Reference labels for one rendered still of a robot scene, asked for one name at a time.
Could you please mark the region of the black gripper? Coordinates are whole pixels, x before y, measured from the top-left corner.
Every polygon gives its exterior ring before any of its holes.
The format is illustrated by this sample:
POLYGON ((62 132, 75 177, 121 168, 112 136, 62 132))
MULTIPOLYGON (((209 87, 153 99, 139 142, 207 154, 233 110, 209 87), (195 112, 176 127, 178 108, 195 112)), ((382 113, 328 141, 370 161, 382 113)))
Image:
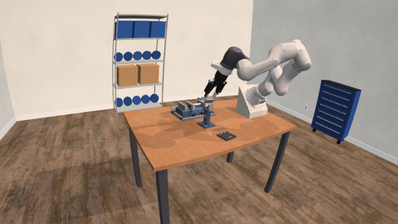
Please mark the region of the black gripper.
POLYGON ((213 97, 213 99, 215 99, 216 96, 219 95, 219 93, 221 93, 224 86, 227 84, 227 81, 226 81, 227 77, 228 77, 227 75, 223 75, 217 70, 217 72, 215 73, 214 79, 208 80, 208 84, 207 84, 206 88, 204 89, 205 95, 202 98, 203 101, 206 101, 209 93, 212 91, 212 89, 214 89, 214 87, 216 87, 216 90, 213 93, 212 97, 213 97))

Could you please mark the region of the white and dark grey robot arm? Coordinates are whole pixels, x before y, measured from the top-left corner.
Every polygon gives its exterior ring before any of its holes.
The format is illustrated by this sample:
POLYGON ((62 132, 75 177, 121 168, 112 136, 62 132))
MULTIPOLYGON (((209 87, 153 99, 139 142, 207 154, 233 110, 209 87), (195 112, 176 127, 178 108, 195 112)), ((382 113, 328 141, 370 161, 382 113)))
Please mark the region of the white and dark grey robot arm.
POLYGON ((260 85, 248 88, 245 94, 248 103, 253 108, 264 106, 266 96, 270 95, 273 89, 277 95, 284 96, 292 79, 300 72, 308 70, 311 66, 312 63, 306 48, 300 40, 296 39, 288 43, 275 45, 270 49, 269 56, 265 61, 254 65, 252 65, 249 57, 245 56, 238 47, 230 47, 223 56, 222 61, 214 60, 211 63, 211 67, 227 76, 233 74, 234 68, 237 69, 238 78, 242 81, 250 81, 256 76, 269 71, 268 76, 260 85), (284 65, 282 70, 279 64, 286 61, 289 62, 284 65))

